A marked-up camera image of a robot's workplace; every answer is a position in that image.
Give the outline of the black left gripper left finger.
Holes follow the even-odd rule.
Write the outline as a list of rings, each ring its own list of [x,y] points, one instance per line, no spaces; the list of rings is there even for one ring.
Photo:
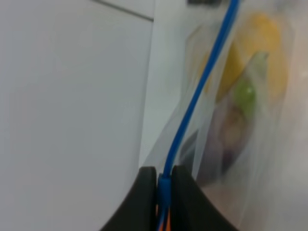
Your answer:
[[[156,228],[156,169],[141,167],[126,198],[102,231],[154,231]]]

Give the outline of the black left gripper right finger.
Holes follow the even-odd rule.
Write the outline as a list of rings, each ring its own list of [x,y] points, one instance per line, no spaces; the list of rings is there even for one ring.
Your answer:
[[[211,204],[184,166],[171,175],[172,231],[237,231]]]

